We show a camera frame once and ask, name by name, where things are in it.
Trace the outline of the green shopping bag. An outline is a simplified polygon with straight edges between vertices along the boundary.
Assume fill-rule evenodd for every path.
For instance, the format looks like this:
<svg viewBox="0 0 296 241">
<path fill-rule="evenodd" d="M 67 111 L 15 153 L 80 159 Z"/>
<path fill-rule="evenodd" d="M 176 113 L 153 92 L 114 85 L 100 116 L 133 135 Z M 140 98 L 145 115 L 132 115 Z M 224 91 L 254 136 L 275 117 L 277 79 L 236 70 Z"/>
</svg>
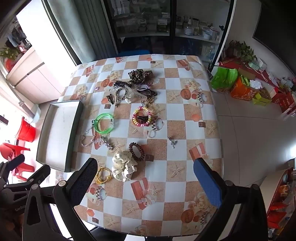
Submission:
<svg viewBox="0 0 296 241">
<path fill-rule="evenodd" d="M 211 87 L 217 92 L 227 92 L 233 86 L 238 78 L 237 69 L 225 67 L 215 67 L 215 74 L 211 79 Z"/>
</svg>

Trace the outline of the cream polka dot scrunchie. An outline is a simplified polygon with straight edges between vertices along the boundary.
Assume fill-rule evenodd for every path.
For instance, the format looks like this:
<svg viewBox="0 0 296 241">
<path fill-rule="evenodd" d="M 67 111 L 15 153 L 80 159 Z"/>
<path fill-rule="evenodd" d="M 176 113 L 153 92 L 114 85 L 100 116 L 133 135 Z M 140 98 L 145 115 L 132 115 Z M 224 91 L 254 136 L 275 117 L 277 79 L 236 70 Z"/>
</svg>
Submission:
<svg viewBox="0 0 296 241">
<path fill-rule="evenodd" d="M 130 181 L 137 165 L 130 151 L 117 152 L 112 158 L 112 175 L 120 182 Z"/>
</svg>

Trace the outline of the small silver charm clip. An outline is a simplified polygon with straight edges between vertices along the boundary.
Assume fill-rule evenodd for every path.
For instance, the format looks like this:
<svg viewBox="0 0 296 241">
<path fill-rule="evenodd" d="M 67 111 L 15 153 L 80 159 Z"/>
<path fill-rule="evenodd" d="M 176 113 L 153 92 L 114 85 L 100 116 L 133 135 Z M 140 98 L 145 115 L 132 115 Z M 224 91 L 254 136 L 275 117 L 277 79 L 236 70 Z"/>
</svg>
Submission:
<svg viewBox="0 0 296 241">
<path fill-rule="evenodd" d="M 172 137 L 168 137 L 168 141 L 170 142 L 171 147 L 174 149 L 177 144 L 177 140 L 174 140 Z"/>
</svg>

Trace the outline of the glass display shelf cabinet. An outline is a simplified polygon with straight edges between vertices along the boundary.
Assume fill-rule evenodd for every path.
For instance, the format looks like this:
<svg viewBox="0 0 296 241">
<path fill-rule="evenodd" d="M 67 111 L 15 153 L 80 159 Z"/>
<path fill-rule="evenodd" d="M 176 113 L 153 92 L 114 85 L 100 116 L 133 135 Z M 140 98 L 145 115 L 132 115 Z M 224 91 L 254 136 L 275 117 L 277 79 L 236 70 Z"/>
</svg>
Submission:
<svg viewBox="0 0 296 241">
<path fill-rule="evenodd" d="M 198 56 L 212 70 L 225 45 L 236 1 L 102 1 L 118 56 Z"/>
</svg>

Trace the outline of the green leafy plant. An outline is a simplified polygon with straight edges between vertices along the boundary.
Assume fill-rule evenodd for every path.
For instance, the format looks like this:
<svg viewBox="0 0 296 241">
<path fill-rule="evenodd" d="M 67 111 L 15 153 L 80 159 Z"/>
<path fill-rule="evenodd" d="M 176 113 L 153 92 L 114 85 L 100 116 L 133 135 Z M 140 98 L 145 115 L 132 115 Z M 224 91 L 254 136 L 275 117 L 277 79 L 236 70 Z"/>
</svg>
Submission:
<svg viewBox="0 0 296 241">
<path fill-rule="evenodd" d="M 229 43 L 229 47 L 233 48 L 233 51 L 236 51 L 233 55 L 239 58 L 241 62 L 249 63 L 254 60 L 257 61 L 257 56 L 254 54 L 254 50 L 245 42 L 241 43 L 240 41 L 232 40 Z"/>
</svg>

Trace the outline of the leopard print scrunchie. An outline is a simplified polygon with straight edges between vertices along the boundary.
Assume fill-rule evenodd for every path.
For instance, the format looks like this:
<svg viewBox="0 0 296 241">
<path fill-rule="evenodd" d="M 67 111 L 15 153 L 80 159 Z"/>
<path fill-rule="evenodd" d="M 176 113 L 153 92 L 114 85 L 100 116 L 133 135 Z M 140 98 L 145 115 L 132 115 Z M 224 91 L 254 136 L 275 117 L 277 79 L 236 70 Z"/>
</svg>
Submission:
<svg viewBox="0 0 296 241">
<path fill-rule="evenodd" d="M 143 69 L 136 69 L 128 73 L 130 81 L 129 83 L 133 85 L 139 85 L 145 83 L 154 77 L 154 74 L 151 70 L 144 71 Z"/>
</svg>

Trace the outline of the silver rhinestone hair clip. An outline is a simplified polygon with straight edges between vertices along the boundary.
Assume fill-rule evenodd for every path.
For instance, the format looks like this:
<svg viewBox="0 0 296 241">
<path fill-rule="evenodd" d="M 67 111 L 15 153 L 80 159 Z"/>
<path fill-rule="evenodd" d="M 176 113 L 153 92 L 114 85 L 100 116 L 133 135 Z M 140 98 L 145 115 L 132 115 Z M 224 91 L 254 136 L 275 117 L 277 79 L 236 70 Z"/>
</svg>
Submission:
<svg viewBox="0 0 296 241">
<path fill-rule="evenodd" d="M 107 137 L 100 136 L 100 139 L 101 139 L 102 142 L 107 146 L 107 148 L 108 148 L 109 150 L 113 150 L 113 149 L 114 149 L 114 146 L 109 142 L 109 140 L 108 140 Z"/>
</svg>

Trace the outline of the small black claw clip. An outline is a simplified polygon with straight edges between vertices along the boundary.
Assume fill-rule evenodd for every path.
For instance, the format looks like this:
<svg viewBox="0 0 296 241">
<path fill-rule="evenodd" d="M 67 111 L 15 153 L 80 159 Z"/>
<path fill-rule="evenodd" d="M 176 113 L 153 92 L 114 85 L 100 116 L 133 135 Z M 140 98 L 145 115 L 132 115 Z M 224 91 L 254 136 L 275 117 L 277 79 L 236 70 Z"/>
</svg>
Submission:
<svg viewBox="0 0 296 241">
<path fill-rule="evenodd" d="M 140 121 L 141 123 L 146 123 L 146 122 L 148 121 L 149 117 L 148 117 L 148 116 L 137 115 L 137 116 L 136 116 L 136 119 L 137 119 L 138 121 Z"/>
</svg>

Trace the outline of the light blue basin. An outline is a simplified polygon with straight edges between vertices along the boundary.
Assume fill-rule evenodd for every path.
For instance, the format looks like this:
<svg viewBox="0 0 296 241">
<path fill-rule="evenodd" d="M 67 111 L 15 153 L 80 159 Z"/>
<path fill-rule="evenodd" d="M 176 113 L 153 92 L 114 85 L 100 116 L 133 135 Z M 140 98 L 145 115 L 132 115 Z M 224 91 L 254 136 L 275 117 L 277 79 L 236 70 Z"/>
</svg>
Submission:
<svg viewBox="0 0 296 241">
<path fill-rule="evenodd" d="M 31 108 L 31 112 L 34 114 L 34 117 L 31 120 L 31 123 L 36 123 L 39 121 L 40 116 L 41 116 L 41 110 L 39 108 L 38 104 L 35 104 L 32 108 Z"/>
</svg>

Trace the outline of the red plastic bucket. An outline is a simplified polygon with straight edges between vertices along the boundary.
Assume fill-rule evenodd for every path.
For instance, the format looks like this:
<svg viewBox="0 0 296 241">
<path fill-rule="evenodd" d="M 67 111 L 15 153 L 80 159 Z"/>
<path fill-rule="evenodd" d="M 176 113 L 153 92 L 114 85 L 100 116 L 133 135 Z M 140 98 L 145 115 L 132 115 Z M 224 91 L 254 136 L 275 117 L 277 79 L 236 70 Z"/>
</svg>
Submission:
<svg viewBox="0 0 296 241">
<path fill-rule="evenodd" d="M 20 128 L 16 134 L 18 140 L 24 142 L 33 142 L 36 137 L 36 128 L 30 125 L 24 117 L 22 117 Z"/>
</svg>

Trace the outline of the black beaded barrette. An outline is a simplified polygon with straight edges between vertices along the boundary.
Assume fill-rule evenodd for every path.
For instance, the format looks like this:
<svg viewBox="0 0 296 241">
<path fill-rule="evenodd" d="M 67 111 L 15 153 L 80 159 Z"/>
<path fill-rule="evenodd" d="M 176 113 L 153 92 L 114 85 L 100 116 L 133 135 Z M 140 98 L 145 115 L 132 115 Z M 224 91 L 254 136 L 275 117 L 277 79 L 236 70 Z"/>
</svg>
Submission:
<svg viewBox="0 0 296 241">
<path fill-rule="evenodd" d="M 113 84 L 114 88 L 125 88 L 126 86 L 131 87 L 130 83 L 128 82 L 123 82 L 123 81 L 116 81 Z"/>
</svg>

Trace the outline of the green plastic bangle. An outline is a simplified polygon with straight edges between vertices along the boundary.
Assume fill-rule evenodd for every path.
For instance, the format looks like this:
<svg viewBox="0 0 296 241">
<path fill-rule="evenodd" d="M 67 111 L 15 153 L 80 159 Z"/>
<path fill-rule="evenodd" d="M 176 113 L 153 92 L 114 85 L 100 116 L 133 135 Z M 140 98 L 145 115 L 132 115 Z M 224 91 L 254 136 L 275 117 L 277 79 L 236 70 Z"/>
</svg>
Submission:
<svg viewBox="0 0 296 241">
<path fill-rule="evenodd" d="M 97 133 L 107 135 L 114 128 L 113 115 L 109 113 L 102 113 L 98 115 L 93 121 L 93 128 Z"/>
</svg>

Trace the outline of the black bow hair clip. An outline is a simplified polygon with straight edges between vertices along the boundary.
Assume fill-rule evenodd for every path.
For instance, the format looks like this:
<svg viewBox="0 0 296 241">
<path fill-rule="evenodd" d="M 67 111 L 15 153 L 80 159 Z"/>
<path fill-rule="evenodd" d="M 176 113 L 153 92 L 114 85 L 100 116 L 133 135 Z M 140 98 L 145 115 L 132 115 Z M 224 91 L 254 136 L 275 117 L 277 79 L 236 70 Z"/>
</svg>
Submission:
<svg viewBox="0 0 296 241">
<path fill-rule="evenodd" d="M 107 95 L 106 98 L 111 104 L 115 104 L 115 98 L 112 94 Z"/>
</svg>

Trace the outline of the checkered floral tablecloth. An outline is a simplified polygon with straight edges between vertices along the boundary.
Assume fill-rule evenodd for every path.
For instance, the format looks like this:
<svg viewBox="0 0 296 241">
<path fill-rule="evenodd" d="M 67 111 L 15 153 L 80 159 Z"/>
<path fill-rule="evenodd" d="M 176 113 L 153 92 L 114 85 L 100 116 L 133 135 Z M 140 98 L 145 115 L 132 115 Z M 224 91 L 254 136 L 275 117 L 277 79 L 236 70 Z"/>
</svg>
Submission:
<svg viewBox="0 0 296 241">
<path fill-rule="evenodd" d="M 129 72 L 151 70 L 145 85 L 156 92 L 153 104 L 140 109 L 140 101 L 121 100 L 118 107 L 106 96 L 114 95 L 114 82 L 130 80 Z M 72 167 L 80 168 L 93 157 L 108 174 L 117 152 L 142 148 L 130 181 L 115 178 L 93 182 L 76 207 L 79 217 L 110 230 L 149 236 L 197 235 L 215 208 L 207 200 L 193 171 L 202 157 L 214 171 L 222 171 L 218 121 L 206 68 L 197 56 L 135 55 L 81 64 L 72 74 L 61 100 L 80 100 L 85 106 L 76 134 Z M 114 118 L 107 135 L 97 133 L 93 121 L 102 113 Z M 148 116 L 146 123 L 137 115 Z M 109 150 L 100 136 L 114 146 Z M 177 140 L 173 149 L 168 137 Z"/>
</svg>

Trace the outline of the grey shallow tray box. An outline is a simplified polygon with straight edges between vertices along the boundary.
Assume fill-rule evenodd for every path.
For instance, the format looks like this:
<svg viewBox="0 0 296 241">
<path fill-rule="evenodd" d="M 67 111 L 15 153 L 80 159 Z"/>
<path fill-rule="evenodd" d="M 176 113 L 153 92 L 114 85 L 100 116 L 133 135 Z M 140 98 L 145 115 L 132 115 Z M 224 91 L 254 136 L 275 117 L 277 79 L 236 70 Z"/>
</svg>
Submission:
<svg viewBox="0 0 296 241">
<path fill-rule="evenodd" d="M 58 171 L 71 171 L 74 141 L 83 106 L 79 100 L 50 104 L 40 132 L 37 162 Z"/>
</svg>

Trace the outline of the potted plant red pot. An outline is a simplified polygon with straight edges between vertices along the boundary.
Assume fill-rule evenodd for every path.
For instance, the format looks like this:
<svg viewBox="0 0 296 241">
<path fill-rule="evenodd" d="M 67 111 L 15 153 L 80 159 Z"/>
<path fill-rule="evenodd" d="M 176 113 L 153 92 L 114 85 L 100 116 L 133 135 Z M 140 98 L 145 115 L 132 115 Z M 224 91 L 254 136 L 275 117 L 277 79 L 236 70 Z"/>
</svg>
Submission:
<svg viewBox="0 0 296 241">
<path fill-rule="evenodd" d="M 20 54 L 21 52 L 17 48 L 1 48 L 1 57 L 4 59 L 4 66 L 8 72 L 12 70 L 15 61 Z"/>
</svg>

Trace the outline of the orange gift bag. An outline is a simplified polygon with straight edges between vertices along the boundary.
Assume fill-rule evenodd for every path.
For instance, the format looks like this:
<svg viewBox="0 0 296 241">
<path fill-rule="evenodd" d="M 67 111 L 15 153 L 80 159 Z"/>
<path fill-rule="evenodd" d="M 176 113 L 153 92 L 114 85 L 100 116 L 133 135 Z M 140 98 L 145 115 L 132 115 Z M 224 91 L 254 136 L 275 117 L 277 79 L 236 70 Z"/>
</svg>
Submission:
<svg viewBox="0 0 296 241">
<path fill-rule="evenodd" d="M 250 86 L 249 80 L 240 75 L 230 90 L 231 97 L 235 99 L 250 101 L 257 90 Z"/>
</svg>

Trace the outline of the beige hair clip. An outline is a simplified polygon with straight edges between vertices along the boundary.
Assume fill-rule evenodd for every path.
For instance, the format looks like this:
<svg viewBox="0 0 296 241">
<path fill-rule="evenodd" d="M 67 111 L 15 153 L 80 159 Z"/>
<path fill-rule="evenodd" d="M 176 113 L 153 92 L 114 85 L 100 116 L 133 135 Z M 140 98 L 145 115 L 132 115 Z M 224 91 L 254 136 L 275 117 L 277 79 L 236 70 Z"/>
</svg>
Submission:
<svg viewBox="0 0 296 241">
<path fill-rule="evenodd" d="M 115 105 L 115 108 L 117 108 L 117 107 L 118 107 L 118 105 L 119 105 L 119 102 L 120 102 L 120 98 L 119 98 L 119 96 L 118 96 L 118 95 L 116 95 L 116 96 L 115 96 L 115 100 L 114 100 L 114 105 Z"/>
</svg>

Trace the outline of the white low cabinet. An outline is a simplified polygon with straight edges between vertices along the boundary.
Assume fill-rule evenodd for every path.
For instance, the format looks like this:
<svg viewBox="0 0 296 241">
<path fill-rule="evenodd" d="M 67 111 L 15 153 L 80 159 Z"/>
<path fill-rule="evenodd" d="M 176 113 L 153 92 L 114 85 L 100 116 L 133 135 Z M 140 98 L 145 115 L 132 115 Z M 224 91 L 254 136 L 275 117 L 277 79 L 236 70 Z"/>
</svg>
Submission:
<svg viewBox="0 0 296 241">
<path fill-rule="evenodd" d="M 60 97 L 65 86 L 34 47 L 23 54 L 6 76 L 10 84 L 35 104 Z"/>
</svg>

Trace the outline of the red plastic chair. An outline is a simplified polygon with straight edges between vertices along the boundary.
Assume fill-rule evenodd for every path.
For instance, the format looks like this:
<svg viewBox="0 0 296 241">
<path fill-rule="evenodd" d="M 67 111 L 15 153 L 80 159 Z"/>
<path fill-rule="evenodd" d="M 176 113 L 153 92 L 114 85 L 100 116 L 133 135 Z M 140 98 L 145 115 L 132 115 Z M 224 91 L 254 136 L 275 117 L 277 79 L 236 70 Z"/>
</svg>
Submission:
<svg viewBox="0 0 296 241">
<path fill-rule="evenodd" d="M 30 151 L 30 148 L 25 148 L 22 146 L 16 146 L 9 143 L 1 144 L 1 155 L 8 161 L 13 160 L 15 157 L 20 156 L 22 151 Z M 19 164 L 15 169 L 12 171 L 12 175 L 16 176 L 18 179 L 22 181 L 27 181 L 27 178 L 22 176 L 23 172 L 34 173 L 35 167 L 28 165 L 26 163 Z"/>
</svg>

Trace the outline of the clear large claw clip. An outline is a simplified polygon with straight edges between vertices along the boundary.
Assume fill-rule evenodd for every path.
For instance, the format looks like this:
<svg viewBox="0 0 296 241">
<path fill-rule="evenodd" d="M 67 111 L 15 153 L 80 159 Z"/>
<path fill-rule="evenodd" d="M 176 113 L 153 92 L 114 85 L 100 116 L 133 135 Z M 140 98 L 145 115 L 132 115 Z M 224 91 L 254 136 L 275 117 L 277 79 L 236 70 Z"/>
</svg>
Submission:
<svg viewBox="0 0 296 241">
<path fill-rule="evenodd" d="M 132 101 L 134 99 L 147 100 L 147 96 L 139 93 L 137 90 L 134 90 L 128 85 L 125 86 L 125 90 L 126 90 L 125 99 L 128 99 L 129 101 Z"/>
</svg>

